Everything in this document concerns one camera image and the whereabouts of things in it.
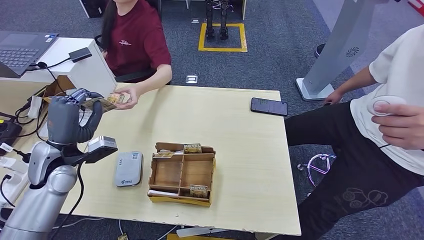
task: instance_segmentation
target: hand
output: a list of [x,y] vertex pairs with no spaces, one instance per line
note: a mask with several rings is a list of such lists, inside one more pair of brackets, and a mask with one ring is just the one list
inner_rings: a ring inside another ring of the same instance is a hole
[[324,100],[325,105],[334,105],[338,104],[342,100],[343,94],[337,90],[333,91],[328,97]]
[[379,113],[394,114],[373,116],[380,126],[383,140],[406,150],[424,149],[424,107],[404,104],[381,104],[374,106]]
[[137,103],[139,103],[139,98],[142,95],[137,84],[132,84],[129,86],[121,87],[114,91],[114,93],[121,94],[127,93],[129,94],[129,99],[126,103],[116,103],[117,110],[126,110],[132,109]]

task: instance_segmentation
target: laptop keyboard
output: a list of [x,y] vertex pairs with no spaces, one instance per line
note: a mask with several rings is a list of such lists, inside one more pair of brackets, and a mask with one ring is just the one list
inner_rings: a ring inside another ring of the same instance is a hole
[[0,62],[9,68],[23,68],[40,51],[35,48],[0,47]]

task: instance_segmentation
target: white t-shirt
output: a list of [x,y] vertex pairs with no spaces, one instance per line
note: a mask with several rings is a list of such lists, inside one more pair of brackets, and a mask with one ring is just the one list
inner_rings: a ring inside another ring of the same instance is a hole
[[[405,99],[408,105],[424,107],[424,25],[407,31],[388,46],[369,65],[369,71],[381,85],[370,94],[352,100],[350,111],[360,133],[381,147],[387,143],[379,125],[371,121],[373,115],[368,112],[367,104],[375,97],[392,95]],[[424,151],[392,145],[381,150],[403,168],[424,176]]]

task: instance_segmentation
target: laptop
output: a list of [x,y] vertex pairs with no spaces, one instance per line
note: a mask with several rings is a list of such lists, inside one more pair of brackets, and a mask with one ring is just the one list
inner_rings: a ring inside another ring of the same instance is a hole
[[0,31],[0,78],[22,77],[57,38],[57,33]]

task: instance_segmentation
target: black hair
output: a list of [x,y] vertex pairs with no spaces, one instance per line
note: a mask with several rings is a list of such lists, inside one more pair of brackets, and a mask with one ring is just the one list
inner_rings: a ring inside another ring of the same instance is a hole
[[[156,10],[159,9],[158,0],[145,1]],[[111,33],[117,18],[117,12],[118,8],[116,2],[114,0],[109,0],[109,3],[103,13],[103,26],[101,29],[101,48],[105,51],[107,51],[111,43]]]

